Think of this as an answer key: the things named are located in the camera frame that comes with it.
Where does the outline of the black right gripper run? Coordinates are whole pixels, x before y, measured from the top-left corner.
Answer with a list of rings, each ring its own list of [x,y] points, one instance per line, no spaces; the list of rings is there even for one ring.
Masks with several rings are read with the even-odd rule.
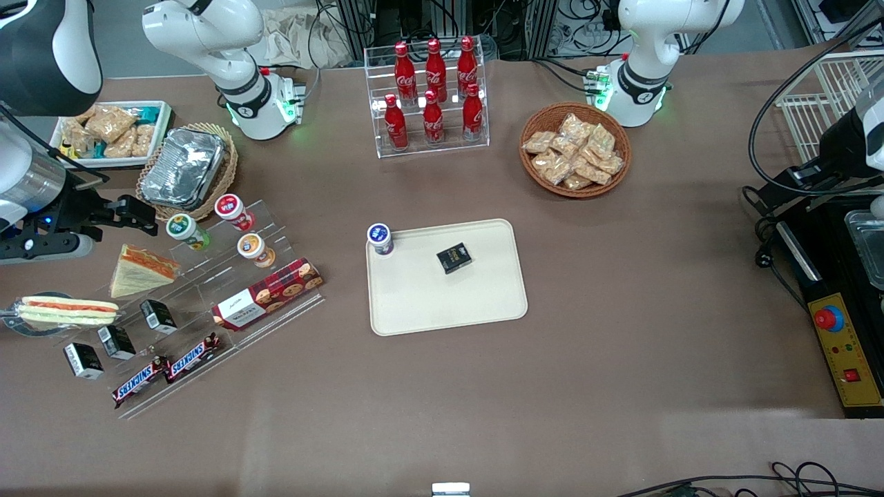
[[[155,215],[144,214],[142,207],[132,195],[112,202],[95,190],[63,190],[35,212],[3,200],[1,264],[85,257],[102,240],[102,230],[94,222],[157,233]]]

